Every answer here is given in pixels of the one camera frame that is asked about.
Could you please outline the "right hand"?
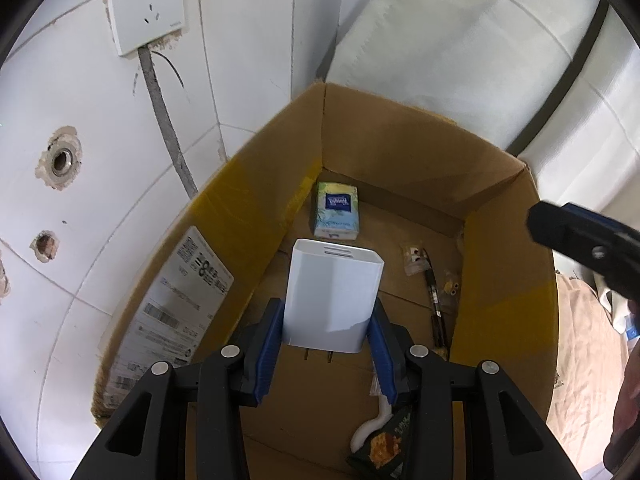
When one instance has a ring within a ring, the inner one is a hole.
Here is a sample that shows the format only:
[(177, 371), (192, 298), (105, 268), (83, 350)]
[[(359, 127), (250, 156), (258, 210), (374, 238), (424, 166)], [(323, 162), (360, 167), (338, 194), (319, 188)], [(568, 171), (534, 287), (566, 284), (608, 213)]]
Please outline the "right hand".
[(639, 478), (639, 356), (629, 357), (614, 411), (613, 432), (603, 455), (614, 479)]

